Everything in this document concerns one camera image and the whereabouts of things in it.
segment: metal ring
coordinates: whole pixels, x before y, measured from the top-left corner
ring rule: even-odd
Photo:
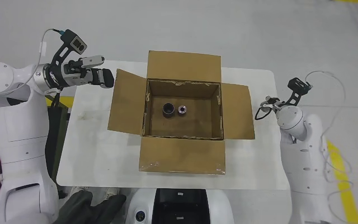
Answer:
[[[179,116],[184,116],[186,114],[186,106],[181,105],[178,107],[178,115]]]

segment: cardboard box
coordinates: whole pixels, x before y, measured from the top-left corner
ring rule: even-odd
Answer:
[[[187,107],[165,118],[167,102]],[[155,52],[147,78],[118,69],[108,130],[142,136],[139,170],[225,174],[224,139],[254,139],[247,86],[221,83],[221,57]]]

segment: floor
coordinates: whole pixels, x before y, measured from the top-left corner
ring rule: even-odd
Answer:
[[[2,1],[0,61],[15,67],[34,63],[45,29],[72,29],[88,45],[83,56],[146,62],[148,50],[175,50],[222,56],[224,67],[268,69],[275,74],[279,97],[293,77],[313,70],[333,72],[345,85],[347,99],[327,133],[353,168],[358,183],[358,4],[329,0],[111,0]],[[60,47],[46,36],[46,57]],[[327,127],[342,105],[340,86],[315,74],[314,88],[300,103]],[[63,95],[73,96],[75,88]],[[329,186],[335,191],[336,184]],[[229,190],[236,223],[287,223],[286,191]],[[354,188],[358,203],[358,188]],[[340,196],[332,209],[345,220]]]

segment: table surface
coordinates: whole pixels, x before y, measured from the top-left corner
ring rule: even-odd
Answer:
[[[142,62],[106,61],[117,68],[147,76]],[[277,96],[271,71],[222,68],[222,82],[249,87],[255,115],[267,95]],[[226,139],[226,175],[138,171],[140,136],[107,130],[113,88],[77,87],[57,174],[62,186],[123,188],[275,189],[289,184],[281,164],[280,131],[274,114],[254,121],[255,140]]]

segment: black cylindrical object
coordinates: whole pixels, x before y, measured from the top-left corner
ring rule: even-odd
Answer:
[[[163,106],[163,116],[166,118],[171,118],[172,116],[174,116],[174,105],[171,104],[170,102],[167,102],[166,104],[164,104]]]
[[[179,116],[185,116],[186,114],[186,106],[181,105],[178,107],[178,115]]]

